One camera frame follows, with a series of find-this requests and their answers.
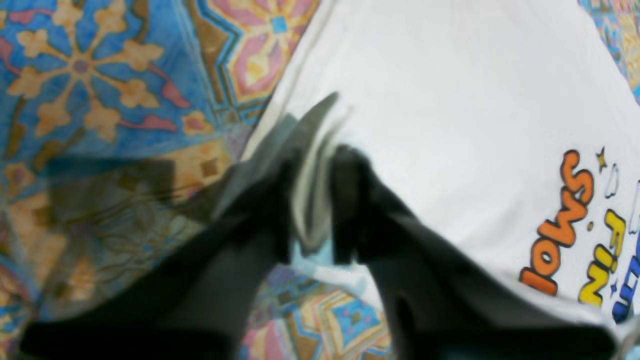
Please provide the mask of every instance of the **star graphic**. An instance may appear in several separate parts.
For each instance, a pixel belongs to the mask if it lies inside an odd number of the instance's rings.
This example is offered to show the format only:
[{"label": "star graphic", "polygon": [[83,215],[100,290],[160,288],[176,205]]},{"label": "star graphic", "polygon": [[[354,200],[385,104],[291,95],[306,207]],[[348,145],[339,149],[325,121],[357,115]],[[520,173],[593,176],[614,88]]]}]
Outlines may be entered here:
[{"label": "star graphic", "polygon": [[604,146],[602,147],[600,154],[596,153],[596,156],[598,157],[598,162],[600,163],[599,172],[602,174],[602,169],[607,167],[607,162],[604,160]]},{"label": "star graphic", "polygon": [[613,297],[613,294],[618,292],[618,280],[616,279],[616,282],[613,283],[613,285],[611,285],[611,297]]}]

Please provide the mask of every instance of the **yellow flower motif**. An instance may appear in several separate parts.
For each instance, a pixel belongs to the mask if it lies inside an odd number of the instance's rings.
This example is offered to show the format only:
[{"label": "yellow flower motif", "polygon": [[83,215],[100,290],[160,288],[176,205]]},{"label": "yellow flower motif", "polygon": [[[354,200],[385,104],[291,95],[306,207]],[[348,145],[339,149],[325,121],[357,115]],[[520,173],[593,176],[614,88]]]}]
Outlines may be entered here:
[{"label": "yellow flower motif", "polygon": [[38,108],[40,122],[36,126],[36,137],[48,135],[59,126],[69,125],[71,116],[67,112],[67,99],[72,87],[68,86],[64,94],[60,95],[54,102],[44,103]]},{"label": "yellow flower motif", "polygon": [[6,10],[0,10],[0,30],[4,29],[6,22]]},{"label": "yellow flower motif", "polygon": [[193,136],[198,134],[210,135],[216,130],[213,128],[202,111],[194,111],[186,116],[182,117],[182,123],[184,124],[184,133]]},{"label": "yellow flower motif", "polygon": [[22,31],[18,33],[17,37],[20,45],[24,46],[24,54],[28,58],[35,58],[49,48],[49,34],[44,29]]},{"label": "yellow flower motif", "polygon": [[133,79],[128,83],[121,83],[120,101],[128,108],[144,106],[145,108],[157,108],[160,103],[156,97],[147,91],[147,84],[139,79]]},{"label": "yellow flower motif", "polygon": [[[99,25],[99,30],[89,47],[83,51],[76,41],[76,26],[84,16],[83,11],[74,6],[73,0],[58,0],[53,22],[65,28],[72,50],[70,56],[60,52],[49,43],[48,32],[44,29],[23,31],[17,35],[19,43],[24,46],[27,57],[35,58],[40,54],[49,54],[67,62],[67,66],[43,73],[38,72],[32,66],[25,67],[20,77],[8,87],[7,93],[13,96],[23,95],[26,99],[32,99],[40,95],[42,85],[46,81],[61,74],[71,75],[67,87],[57,99],[40,105],[38,109],[39,122],[35,129],[36,136],[48,135],[57,127],[71,123],[71,116],[67,112],[67,101],[78,82],[86,87],[90,99],[99,98],[93,88],[92,78],[104,80],[118,89],[120,100],[126,107],[157,108],[160,106],[156,97],[147,90],[147,84],[144,81],[133,79],[123,82],[100,73],[96,69],[99,65],[127,63],[133,69],[143,71],[147,69],[150,61],[163,55],[164,49],[158,45],[142,45],[126,41],[120,53],[99,60],[93,57],[94,51],[106,36],[126,30],[127,23],[124,19],[126,11],[125,0],[113,0],[107,8],[95,12],[94,17]],[[87,127],[95,129],[101,138],[110,142],[114,141],[116,125],[120,122],[120,114],[114,109],[105,109],[100,101],[92,101],[91,106],[84,123]]]},{"label": "yellow flower motif", "polygon": [[40,73],[35,67],[27,66],[22,70],[20,77],[9,85],[9,89],[7,89],[6,92],[12,96],[24,95],[27,99],[33,99],[40,95],[42,84],[58,74],[61,74],[61,72],[56,72],[54,70],[46,73]]},{"label": "yellow flower motif", "polygon": [[91,111],[84,116],[84,125],[94,129],[101,138],[108,142],[116,140],[116,126],[120,122],[120,113],[114,109],[107,109],[99,102],[93,101]]},{"label": "yellow flower motif", "polygon": [[67,30],[75,33],[76,23],[82,19],[82,10],[76,8],[72,0],[58,0],[56,12],[53,14],[53,23],[62,26]]},{"label": "yellow flower motif", "polygon": [[9,180],[10,197],[20,195],[20,192],[25,187],[33,184],[36,180],[36,177],[25,163],[9,164],[4,169],[4,173]]},{"label": "yellow flower motif", "polygon": [[114,0],[108,8],[95,13],[95,21],[100,33],[121,33],[127,29],[124,14],[127,11],[124,0]]},{"label": "yellow flower motif", "polygon": [[164,53],[164,49],[153,44],[138,44],[126,41],[123,49],[123,62],[129,63],[135,71],[144,71],[151,61],[157,60]]}]

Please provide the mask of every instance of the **patterned rug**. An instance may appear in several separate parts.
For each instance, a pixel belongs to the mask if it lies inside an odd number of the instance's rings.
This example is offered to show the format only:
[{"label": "patterned rug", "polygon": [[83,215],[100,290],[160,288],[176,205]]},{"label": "patterned rug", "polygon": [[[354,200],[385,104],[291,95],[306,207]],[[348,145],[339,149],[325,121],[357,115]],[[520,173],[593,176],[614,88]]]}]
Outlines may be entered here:
[{"label": "patterned rug", "polygon": [[[0,358],[202,228],[166,201],[237,161],[318,2],[0,0]],[[390,353],[382,314],[290,270],[255,308],[247,358]]]},{"label": "patterned rug", "polygon": [[640,1],[579,0],[640,104]]}]

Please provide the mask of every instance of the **colorful carpet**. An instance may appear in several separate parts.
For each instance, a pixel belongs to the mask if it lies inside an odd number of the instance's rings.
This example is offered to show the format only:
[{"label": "colorful carpet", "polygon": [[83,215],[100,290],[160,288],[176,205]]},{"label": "colorful carpet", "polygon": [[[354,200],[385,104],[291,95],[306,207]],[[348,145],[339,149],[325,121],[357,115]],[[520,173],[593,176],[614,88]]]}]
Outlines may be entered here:
[{"label": "colorful carpet", "polygon": [[579,0],[640,104],[640,1]]},{"label": "colorful carpet", "polygon": [[[0,358],[34,313],[103,302],[202,228],[166,202],[237,161],[318,3],[0,0]],[[388,352],[382,315],[284,273],[248,358]]]}]

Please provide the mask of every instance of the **cartoon lettering print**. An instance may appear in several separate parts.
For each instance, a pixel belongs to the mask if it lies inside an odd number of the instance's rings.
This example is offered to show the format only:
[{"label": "cartoon lettering print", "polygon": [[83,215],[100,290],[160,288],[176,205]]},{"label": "cartoon lettering print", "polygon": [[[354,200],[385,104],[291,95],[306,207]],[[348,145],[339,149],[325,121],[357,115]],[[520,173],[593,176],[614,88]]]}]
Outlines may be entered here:
[{"label": "cartoon lettering print", "polygon": [[[637,234],[640,230],[640,181],[637,183],[636,194],[634,195],[634,202],[631,209],[631,215],[629,216],[629,234]],[[640,277],[640,234],[636,238],[636,253],[631,257],[629,266],[627,267],[627,273],[625,274],[625,280],[618,293],[619,300],[613,305],[611,314],[613,320],[616,323],[620,323],[629,318],[631,305],[633,304],[634,295],[636,294],[636,286],[638,277]]]},{"label": "cartoon lettering print", "polygon": [[[602,180],[604,201],[609,203],[620,190],[620,167],[617,163],[607,164],[605,148],[595,152],[598,165],[596,175],[604,177]],[[561,208],[556,213],[554,221],[545,220],[537,230],[538,239],[531,247],[530,265],[520,271],[519,280],[538,291],[556,296],[558,283],[554,275],[561,267],[561,248],[570,249],[576,241],[575,226],[577,222],[588,216],[588,206],[594,197],[593,173],[586,169],[577,170],[580,164],[580,154],[576,150],[569,150],[564,154],[560,166],[560,176],[563,186],[560,189]],[[578,301],[602,307],[604,303],[603,289],[609,285],[611,298],[618,296],[612,306],[611,314],[616,323],[626,320],[630,316],[638,278],[640,278],[640,181],[636,185],[636,194],[630,209],[628,221],[619,215],[620,209],[608,206],[602,218],[608,230],[602,243],[593,248],[593,257],[585,269],[586,281],[577,294]],[[594,229],[595,220],[589,220],[586,229]],[[636,250],[626,269],[623,283],[618,287],[618,279],[614,276],[618,270],[618,263],[622,253],[626,234],[635,235]]]},{"label": "cartoon lettering print", "polygon": [[640,258],[640,247],[638,245],[639,242],[636,240],[636,254],[631,257],[629,268],[625,275],[625,282],[620,288],[620,300],[616,301],[611,310],[613,320],[616,323],[623,322],[629,317],[631,304],[636,294],[637,280],[640,277],[640,261],[638,260]]},{"label": "cartoon lettering print", "polygon": [[580,289],[578,301],[597,307],[602,306],[600,291],[609,283],[609,275],[618,268],[618,257],[622,252],[622,243],[625,237],[627,224],[615,211],[608,209],[604,218],[605,225],[611,230],[609,248],[602,244],[593,249],[593,261],[587,268],[589,281]]},{"label": "cartoon lettering print", "polygon": [[587,216],[587,205],[593,198],[593,175],[588,170],[573,171],[580,163],[580,154],[569,150],[564,154],[560,176],[564,186],[560,190],[562,208],[555,221],[545,220],[538,227],[539,238],[531,247],[531,265],[520,271],[520,282],[538,291],[555,296],[557,283],[553,275],[560,267],[560,247],[575,243],[573,223]]}]

